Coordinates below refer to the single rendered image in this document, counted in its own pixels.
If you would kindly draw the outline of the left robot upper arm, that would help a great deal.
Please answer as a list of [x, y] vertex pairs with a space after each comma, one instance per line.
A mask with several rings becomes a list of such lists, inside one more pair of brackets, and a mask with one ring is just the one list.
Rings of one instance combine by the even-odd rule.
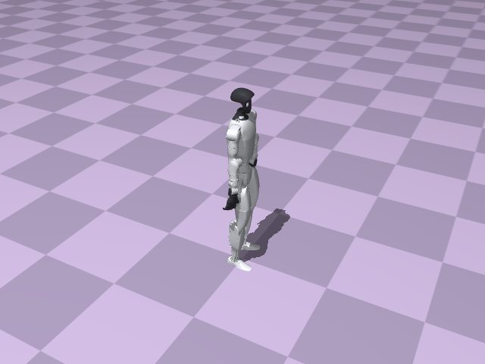
[[[256, 118], [257, 118], [256, 111], [251, 110], [250, 112], [253, 113], [253, 115], [255, 117], [255, 121], [256, 121]], [[255, 122], [255, 124], [256, 124], [256, 122]], [[259, 139], [259, 135], [258, 134], [255, 134], [255, 145], [258, 143], [258, 139]]]

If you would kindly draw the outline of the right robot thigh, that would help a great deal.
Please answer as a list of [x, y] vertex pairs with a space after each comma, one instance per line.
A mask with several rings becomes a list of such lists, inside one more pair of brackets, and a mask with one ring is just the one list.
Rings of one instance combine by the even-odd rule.
[[249, 188], [243, 184], [243, 179], [239, 179], [238, 181], [239, 186], [237, 197], [239, 203], [236, 204], [235, 208], [236, 219], [232, 220], [230, 224], [236, 224], [239, 232], [242, 232], [249, 222], [252, 207]]

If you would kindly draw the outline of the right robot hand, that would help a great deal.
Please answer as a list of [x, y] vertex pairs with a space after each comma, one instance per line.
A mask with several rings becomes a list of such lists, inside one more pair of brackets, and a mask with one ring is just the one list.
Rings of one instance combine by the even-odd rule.
[[229, 191], [228, 191], [229, 199], [227, 200], [227, 205], [225, 208], [223, 208], [223, 210], [232, 210], [236, 208], [236, 204], [239, 203], [239, 200], [237, 197], [238, 194], [231, 195], [231, 193], [232, 193], [232, 190], [229, 188]]

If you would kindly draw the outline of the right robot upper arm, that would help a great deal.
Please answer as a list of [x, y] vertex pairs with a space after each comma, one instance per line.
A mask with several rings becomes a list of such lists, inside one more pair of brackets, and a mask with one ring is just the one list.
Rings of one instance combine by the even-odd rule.
[[[240, 126], [232, 125], [230, 129], [227, 130], [227, 151], [228, 151], [228, 163], [235, 161], [238, 164], [238, 168], [242, 166], [241, 158], [237, 157], [239, 151], [239, 140], [241, 138]], [[237, 169], [238, 169], [237, 168]]]

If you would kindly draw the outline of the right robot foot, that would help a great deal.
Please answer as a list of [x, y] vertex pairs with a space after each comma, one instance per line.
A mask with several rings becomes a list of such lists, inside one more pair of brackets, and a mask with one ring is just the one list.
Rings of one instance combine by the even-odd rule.
[[[236, 258], [235, 258], [235, 261], [236, 261]], [[237, 268], [240, 268], [240, 269], [245, 270], [245, 271], [251, 271], [252, 270], [252, 267], [250, 265], [244, 263], [241, 259], [239, 259], [239, 261], [237, 260], [237, 262], [235, 262], [235, 261], [234, 262], [232, 261], [232, 256], [229, 256], [227, 258], [227, 263], [234, 265]]]

